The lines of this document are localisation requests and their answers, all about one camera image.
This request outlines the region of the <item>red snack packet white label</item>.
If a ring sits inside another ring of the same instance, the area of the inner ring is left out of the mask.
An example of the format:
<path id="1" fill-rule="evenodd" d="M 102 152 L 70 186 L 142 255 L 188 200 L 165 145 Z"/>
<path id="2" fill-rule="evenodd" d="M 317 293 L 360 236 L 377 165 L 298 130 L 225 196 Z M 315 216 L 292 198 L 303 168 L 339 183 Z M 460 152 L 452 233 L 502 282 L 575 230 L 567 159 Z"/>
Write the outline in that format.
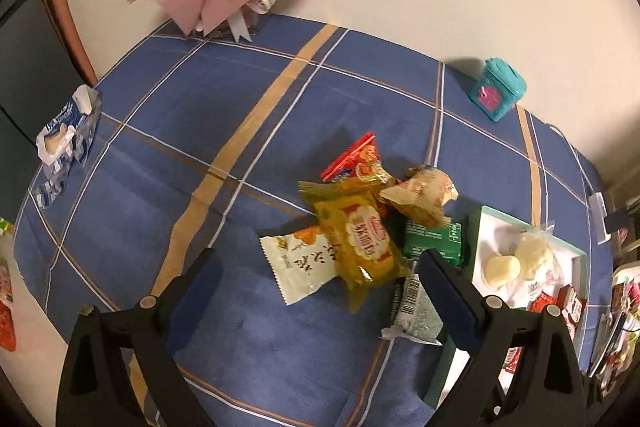
<path id="1" fill-rule="evenodd" d="M 580 321 L 582 321 L 582 312 L 585 310 L 586 300 L 579 297 L 573 285 L 565 285 L 559 291 L 556 305 L 561 310 L 570 339 L 574 340 Z"/>

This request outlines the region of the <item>clear round cake packet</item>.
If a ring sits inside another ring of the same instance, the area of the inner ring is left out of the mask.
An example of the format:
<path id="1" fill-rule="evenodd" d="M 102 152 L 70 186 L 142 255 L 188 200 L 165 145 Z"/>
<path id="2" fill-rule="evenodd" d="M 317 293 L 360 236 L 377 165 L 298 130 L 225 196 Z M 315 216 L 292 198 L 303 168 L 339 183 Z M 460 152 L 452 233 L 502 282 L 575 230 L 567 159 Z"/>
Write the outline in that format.
<path id="1" fill-rule="evenodd" d="M 521 265 L 520 277 L 524 281 L 534 281 L 553 268 L 554 254 L 549 245 L 550 234 L 540 230 L 520 233 L 514 256 Z"/>

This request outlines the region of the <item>heart shaped candy packet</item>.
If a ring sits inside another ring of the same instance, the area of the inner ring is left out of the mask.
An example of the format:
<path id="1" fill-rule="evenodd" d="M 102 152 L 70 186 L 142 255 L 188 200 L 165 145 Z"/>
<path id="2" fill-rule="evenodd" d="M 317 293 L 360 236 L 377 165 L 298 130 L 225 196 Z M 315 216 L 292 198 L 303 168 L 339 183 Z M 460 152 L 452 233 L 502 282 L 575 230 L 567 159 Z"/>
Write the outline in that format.
<path id="1" fill-rule="evenodd" d="M 520 272 L 521 262 L 515 256 L 492 256 L 484 264 L 484 279 L 492 288 L 510 284 Z"/>

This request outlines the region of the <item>orange packet on floor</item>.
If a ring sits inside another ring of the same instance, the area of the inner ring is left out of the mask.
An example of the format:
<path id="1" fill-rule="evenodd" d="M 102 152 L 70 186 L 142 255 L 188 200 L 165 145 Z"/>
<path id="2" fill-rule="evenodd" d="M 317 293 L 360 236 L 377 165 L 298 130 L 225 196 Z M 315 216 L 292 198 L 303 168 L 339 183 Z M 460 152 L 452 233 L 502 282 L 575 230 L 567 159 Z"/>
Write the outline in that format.
<path id="1" fill-rule="evenodd" d="M 0 345 L 9 352 L 16 349 L 12 306 L 13 291 L 9 265 L 6 259 L 2 258 L 0 267 Z"/>

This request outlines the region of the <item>mint green barcode packet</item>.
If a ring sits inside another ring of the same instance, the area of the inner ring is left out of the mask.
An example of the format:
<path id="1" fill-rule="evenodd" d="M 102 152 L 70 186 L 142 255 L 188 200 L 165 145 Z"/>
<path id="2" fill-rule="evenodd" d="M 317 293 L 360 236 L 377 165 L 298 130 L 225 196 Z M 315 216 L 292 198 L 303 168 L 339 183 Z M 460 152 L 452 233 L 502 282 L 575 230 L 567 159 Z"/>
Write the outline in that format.
<path id="1" fill-rule="evenodd" d="M 404 338 L 421 345 L 440 346 L 442 320 L 420 282 L 411 274 L 402 283 L 401 295 L 392 325 L 382 329 L 383 340 Z"/>

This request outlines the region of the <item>dark green snack packet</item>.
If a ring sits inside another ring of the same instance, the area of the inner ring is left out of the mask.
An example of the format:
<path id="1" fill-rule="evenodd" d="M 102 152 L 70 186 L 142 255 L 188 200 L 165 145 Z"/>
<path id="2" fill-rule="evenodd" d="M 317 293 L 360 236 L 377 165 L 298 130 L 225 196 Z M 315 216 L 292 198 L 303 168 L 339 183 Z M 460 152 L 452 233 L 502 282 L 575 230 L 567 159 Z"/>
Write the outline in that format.
<path id="1" fill-rule="evenodd" d="M 450 265 L 460 267 L 463 263 L 460 223 L 451 222 L 445 228 L 428 229 L 424 225 L 408 221 L 402 253 L 408 259 L 418 260 L 427 249 L 435 249 Z"/>

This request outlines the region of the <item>black charger plug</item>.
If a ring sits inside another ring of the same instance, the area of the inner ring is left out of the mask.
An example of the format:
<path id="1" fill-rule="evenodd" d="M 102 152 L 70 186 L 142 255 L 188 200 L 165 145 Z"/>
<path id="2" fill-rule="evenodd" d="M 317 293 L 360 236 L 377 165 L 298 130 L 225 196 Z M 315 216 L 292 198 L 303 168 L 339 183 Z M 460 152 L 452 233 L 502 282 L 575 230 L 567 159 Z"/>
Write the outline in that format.
<path id="1" fill-rule="evenodd" d="M 617 209 L 609 213 L 604 219 L 605 231 L 613 234 L 620 229 L 626 228 L 629 222 L 629 212 L 627 209 Z"/>

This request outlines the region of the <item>white power strip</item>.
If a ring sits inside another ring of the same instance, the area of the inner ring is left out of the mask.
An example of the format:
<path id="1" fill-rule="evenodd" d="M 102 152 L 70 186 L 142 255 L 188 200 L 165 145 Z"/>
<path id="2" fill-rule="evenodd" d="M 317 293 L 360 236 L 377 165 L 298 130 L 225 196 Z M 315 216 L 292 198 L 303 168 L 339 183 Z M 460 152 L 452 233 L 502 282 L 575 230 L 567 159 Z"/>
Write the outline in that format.
<path id="1" fill-rule="evenodd" d="M 608 213 L 606 212 L 603 194 L 601 192 L 592 193 L 588 196 L 587 202 L 592 213 L 598 244 L 608 243 L 611 239 L 611 234 L 606 231 L 605 218 L 608 217 Z"/>

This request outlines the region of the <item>yellow bread snack packet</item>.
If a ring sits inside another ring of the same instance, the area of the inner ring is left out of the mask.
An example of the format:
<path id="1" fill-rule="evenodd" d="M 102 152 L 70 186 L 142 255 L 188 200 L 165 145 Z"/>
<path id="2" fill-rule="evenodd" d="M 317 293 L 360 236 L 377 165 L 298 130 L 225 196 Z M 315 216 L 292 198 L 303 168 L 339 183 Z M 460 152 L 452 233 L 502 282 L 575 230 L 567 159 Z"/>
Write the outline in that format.
<path id="1" fill-rule="evenodd" d="M 370 291 L 409 274 L 408 262 L 383 223 L 378 200 L 387 184 L 346 178 L 336 183 L 300 181 L 298 191 L 314 207 L 335 254 L 336 272 L 357 311 Z"/>

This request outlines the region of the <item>beige orange puffed snack bag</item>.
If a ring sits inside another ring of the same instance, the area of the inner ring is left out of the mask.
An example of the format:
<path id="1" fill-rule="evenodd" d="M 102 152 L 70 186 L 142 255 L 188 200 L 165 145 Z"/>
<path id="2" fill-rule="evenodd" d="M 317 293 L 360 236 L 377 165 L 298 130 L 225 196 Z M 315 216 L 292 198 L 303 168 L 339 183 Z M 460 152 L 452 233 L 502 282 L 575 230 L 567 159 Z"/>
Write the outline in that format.
<path id="1" fill-rule="evenodd" d="M 428 229 L 449 227 L 451 219 L 445 206 L 458 197 L 457 187 L 448 174 L 433 167 L 418 169 L 410 179 L 378 193 L 382 202 Z"/>

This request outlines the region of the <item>white cream tea snack packet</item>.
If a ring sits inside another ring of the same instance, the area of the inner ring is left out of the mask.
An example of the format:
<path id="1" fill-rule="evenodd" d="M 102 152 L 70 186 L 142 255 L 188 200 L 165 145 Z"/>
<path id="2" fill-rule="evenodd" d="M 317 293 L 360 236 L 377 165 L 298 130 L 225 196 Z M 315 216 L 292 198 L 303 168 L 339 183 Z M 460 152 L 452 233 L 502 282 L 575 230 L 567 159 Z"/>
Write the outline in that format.
<path id="1" fill-rule="evenodd" d="M 287 306 L 337 277 L 333 247 L 319 225 L 290 234 L 264 236 L 259 243 Z"/>

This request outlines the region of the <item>blue white wrapper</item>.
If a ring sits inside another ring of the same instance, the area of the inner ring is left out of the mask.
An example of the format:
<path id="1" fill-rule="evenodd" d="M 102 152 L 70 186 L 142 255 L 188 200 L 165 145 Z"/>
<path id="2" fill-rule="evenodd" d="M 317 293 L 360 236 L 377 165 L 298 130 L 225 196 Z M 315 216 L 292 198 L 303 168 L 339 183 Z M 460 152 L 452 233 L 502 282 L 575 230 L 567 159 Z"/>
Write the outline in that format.
<path id="1" fill-rule="evenodd" d="M 38 157 L 46 177 L 34 190 L 40 209 L 51 206 L 63 193 L 73 165 L 86 165 L 101 112 L 99 91 L 82 84 L 37 135 Z"/>

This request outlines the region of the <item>red small snack packet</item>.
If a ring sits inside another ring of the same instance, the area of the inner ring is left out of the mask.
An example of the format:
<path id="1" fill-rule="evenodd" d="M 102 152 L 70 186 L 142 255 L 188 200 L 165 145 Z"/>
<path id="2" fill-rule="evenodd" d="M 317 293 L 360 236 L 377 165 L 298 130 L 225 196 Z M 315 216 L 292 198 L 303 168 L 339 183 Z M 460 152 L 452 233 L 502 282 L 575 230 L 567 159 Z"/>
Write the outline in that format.
<path id="1" fill-rule="evenodd" d="M 331 164 L 320 173 L 324 183 L 337 183 L 343 180 L 361 184 L 393 185 L 396 178 L 382 165 L 376 145 L 376 135 L 369 131 L 352 143 Z"/>

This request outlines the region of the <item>blue plaid tablecloth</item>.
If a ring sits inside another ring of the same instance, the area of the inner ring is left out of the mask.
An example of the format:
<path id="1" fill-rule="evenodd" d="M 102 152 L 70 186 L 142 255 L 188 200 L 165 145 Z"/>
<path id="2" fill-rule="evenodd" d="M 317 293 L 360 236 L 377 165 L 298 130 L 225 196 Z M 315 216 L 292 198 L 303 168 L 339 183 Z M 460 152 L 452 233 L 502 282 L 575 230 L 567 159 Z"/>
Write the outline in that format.
<path id="1" fill-rule="evenodd" d="M 449 174 L 461 219 L 489 206 L 552 221 L 590 270 L 587 366 L 611 300 L 612 253 L 587 192 L 597 170 L 527 110 L 489 120 L 468 77 L 361 32 L 269 17 L 251 43 L 184 38 L 167 25 L 99 84 L 103 112 L 85 165 L 47 209 L 26 199 L 15 257 L 63 338 L 79 309 L 128 309 L 158 281 L 171 244 L 185 268 L 216 255 L 172 322 L 168 347 L 221 426 L 422 426 L 440 352 L 385 341 L 392 286 L 357 312 L 341 281 L 296 305 L 259 241 L 311 224 L 297 184 L 372 132 L 385 168 L 431 162 Z"/>

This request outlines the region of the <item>teal toy box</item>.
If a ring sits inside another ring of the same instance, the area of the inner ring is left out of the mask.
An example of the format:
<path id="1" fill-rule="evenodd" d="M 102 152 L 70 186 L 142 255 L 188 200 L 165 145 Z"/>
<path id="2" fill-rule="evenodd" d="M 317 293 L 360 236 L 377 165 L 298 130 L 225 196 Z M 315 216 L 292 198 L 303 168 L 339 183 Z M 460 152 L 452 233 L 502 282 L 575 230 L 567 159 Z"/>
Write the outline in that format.
<path id="1" fill-rule="evenodd" d="M 508 62 L 491 57 L 485 61 L 469 98 L 491 121 L 497 122 L 518 104 L 526 91 L 525 79 Z"/>

